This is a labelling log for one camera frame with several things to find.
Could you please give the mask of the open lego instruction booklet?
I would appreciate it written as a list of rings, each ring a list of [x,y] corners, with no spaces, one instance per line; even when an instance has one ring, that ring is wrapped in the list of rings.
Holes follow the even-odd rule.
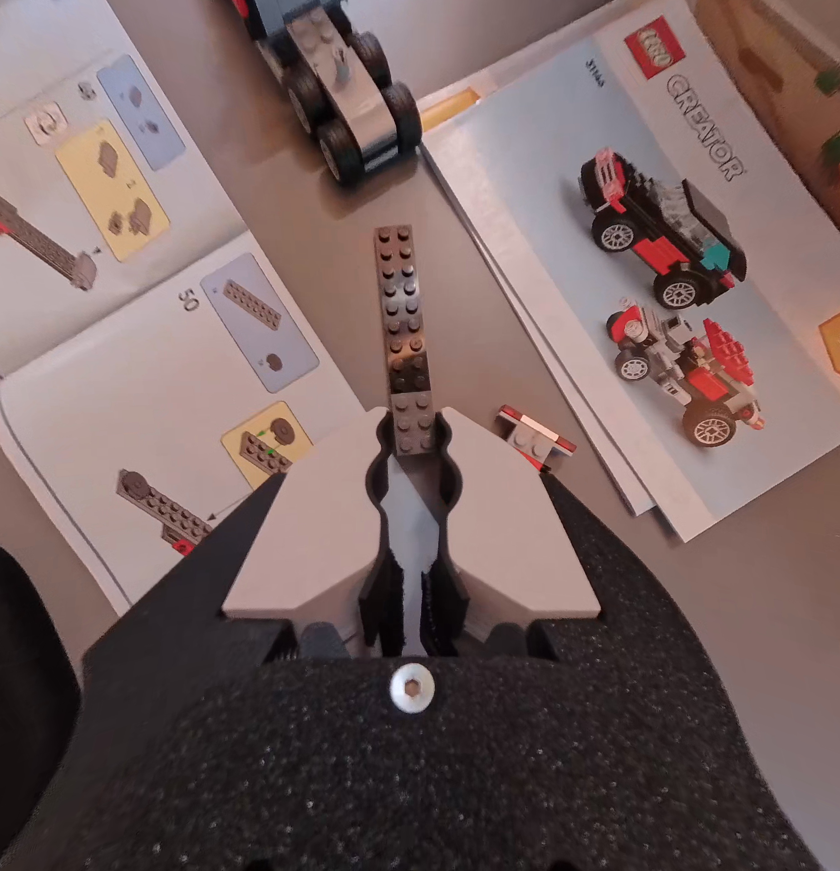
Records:
[[[363,408],[108,2],[0,2],[0,447],[126,613]]]

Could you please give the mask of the lego set box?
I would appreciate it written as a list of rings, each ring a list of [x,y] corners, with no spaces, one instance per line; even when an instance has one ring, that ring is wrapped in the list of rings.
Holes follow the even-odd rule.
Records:
[[[840,231],[840,48],[793,2],[698,1],[739,92]]]

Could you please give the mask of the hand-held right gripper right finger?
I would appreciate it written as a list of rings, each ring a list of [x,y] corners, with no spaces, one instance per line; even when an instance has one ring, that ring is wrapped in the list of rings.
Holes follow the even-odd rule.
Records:
[[[444,507],[425,574],[425,649],[457,656],[501,625],[595,619],[602,608],[538,472],[455,408],[436,415]]]

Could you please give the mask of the long black lego plate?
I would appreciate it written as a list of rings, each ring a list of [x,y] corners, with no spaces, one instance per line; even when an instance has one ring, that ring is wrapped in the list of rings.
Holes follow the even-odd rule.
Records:
[[[373,233],[388,395],[432,393],[413,229],[384,225]]]

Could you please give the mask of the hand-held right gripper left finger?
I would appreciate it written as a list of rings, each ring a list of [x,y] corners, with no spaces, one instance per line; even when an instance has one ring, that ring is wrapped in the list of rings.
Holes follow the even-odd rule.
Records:
[[[392,416],[377,407],[326,436],[285,474],[222,609],[279,618],[301,633],[328,623],[343,640],[404,648],[403,569],[390,547]]]

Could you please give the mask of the car cover instruction booklet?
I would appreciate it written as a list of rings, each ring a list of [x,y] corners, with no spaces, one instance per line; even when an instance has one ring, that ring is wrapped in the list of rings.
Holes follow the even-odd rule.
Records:
[[[588,25],[425,150],[683,540],[840,446],[840,233],[687,2]]]

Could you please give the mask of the black quilted wrist pad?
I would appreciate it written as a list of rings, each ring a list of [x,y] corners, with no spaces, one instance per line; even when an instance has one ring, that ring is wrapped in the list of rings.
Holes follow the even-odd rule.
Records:
[[[79,704],[76,672],[43,600],[0,547],[0,857],[53,778]]]

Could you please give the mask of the black red lego truck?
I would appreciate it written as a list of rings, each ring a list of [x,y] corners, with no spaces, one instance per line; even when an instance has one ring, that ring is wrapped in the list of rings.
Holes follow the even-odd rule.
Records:
[[[417,103],[393,80],[379,40],[354,29],[342,2],[231,4],[341,187],[415,154]]]

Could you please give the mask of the grey red lego assembly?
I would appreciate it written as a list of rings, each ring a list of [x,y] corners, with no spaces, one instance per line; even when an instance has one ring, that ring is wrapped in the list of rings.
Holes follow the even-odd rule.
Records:
[[[502,405],[496,417],[504,426],[501,438],[540,473],[551,471],[552,457],[573,456],[578,449],[557,432],[509,405]]]

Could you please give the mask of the yellow mark instruction booklet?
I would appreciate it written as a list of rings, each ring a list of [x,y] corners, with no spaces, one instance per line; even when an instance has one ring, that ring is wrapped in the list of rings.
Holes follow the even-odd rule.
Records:
[[[470,87],[455,93],[453,96],[443,98],[436,103],[432,103],[431,96],[424,98],[420,103],[424,139],[433,129],[446,124],[451,118],[463,113],[469,109],[469,107],[479,102],[480,99],[481,98],[477,92]],[[434,162],[430,165],[436,176],[436,180],[438,180],[442,185],[447,199],[457,212],[457,215],[469,233],[471,240],[475,243],[475,246],[484,259],[487,267],[491,270],[492,275],[496,279],[496,283],[504,293],[514,314],[521,322],[524,332],[532,340],[536,351],[544,361],[545,367],[556,382],[556,386],[560,393],[566,399],[575,417],[577,417],[578,422],[591,442],[592,448],[595,450],[605,471],[608,473],[611,482],[617,488],[620,497],[632,514],[632,517],[640,517],[650,511],[656,507],[653,498],[640,482],[639,478],[634,474],[629,463],[625,461],[619,448],[617,448],[614,442],[611,441],[609,435],[600,424],[595,413],[590,409],[588,403],[580,395],[573,380],[566,373],[564,367],[557,359],[556,354],[554,354],[550,348],[549,343],[546,342],[535,322],[532,320],[531,316],[516,296],[516,293],[511,288],[511,285],[505,278],[503,272],[496,264],[493,256],[481,241],[479,234],[476,232],[464,210],[459,205],[457,196],[450,189],[448,182],[443,180],[443,176],[441,172],[436,169]]]

